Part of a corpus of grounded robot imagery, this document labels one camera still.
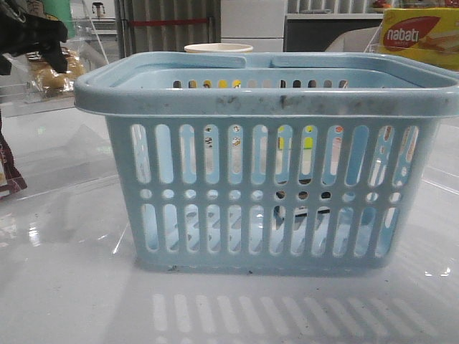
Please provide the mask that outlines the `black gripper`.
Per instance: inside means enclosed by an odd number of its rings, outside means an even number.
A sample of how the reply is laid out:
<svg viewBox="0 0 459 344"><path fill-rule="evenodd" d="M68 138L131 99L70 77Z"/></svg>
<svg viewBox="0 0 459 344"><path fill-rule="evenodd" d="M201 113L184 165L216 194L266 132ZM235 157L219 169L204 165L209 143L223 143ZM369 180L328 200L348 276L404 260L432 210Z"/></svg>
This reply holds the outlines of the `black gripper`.
<svg viewBox="0 0 459 344"><path fill-rule="evenodd" d="M67 41L67 33L61 21L31 15L16 1L2 1L1 74L11 73L11 62L5 54L18 57L31 52L38 52L55 72L66 73L61 44Z"/></svg>

